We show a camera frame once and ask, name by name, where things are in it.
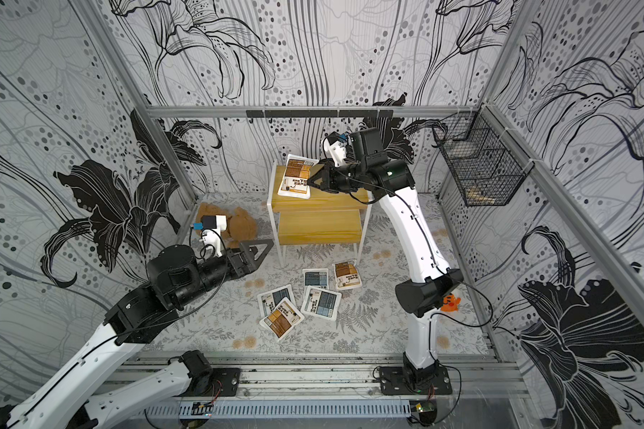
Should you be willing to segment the brown coffee bag front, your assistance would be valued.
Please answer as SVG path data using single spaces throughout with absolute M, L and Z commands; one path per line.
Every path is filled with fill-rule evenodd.
M 300 309 L 289 300 L 283 298 L 270 313 L 259 321 L 259 325 L 266 331 L 275 335 L 277 341 L 285 339 L 293 329 L 305 319 Z

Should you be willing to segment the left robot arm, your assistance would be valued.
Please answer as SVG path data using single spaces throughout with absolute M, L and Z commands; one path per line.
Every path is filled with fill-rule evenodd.
M 212 367 L 189 351 L 163 369 L 99 395 L 121 364 L 166 327 L 186 318 L 186 307 L 226 282 L 256 272 L 272 240 L 244 241 L 200 263 L 188 245 L 164 248 L 148 262 L 148 282 L 127 292 L 82 348 L 40 389 L 16 406 L 0 408 L 0 428 L 109 428 L 153 403 L 207 384 Z

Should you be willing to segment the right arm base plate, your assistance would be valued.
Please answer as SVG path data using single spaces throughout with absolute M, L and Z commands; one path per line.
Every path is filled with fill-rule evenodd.
M 373 377 L 385 396 L 447 396 L 454 392 L 451 377 L 444 366 L 413 371 L 401 366 L 377 366 Z

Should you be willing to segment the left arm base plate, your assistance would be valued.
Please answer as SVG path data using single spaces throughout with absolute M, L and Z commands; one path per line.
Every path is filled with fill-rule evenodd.
M 241 378 L 240 368 L 213 368 L 191 380 L 182 397 L 235 397 Z

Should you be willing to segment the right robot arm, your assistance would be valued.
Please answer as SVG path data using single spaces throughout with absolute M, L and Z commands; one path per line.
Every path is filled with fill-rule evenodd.
M 413 383 L 438 372 L 438 355 L 432 347 L 433 323 L 442 313 L 444 298 L 463 283 L 436 245 L 422 214 L 419 193 L 408 164 L 391 159 L 377 128 L 330 133 L 322 139 L 327 155 L 308 185 L 333 194 L 364 189 L 370 202 L 379 204 L 391 221 L 406 256 L 411 279 L 395 286 L 402 309 L 410 315 L 404 352 L 404 376 Z

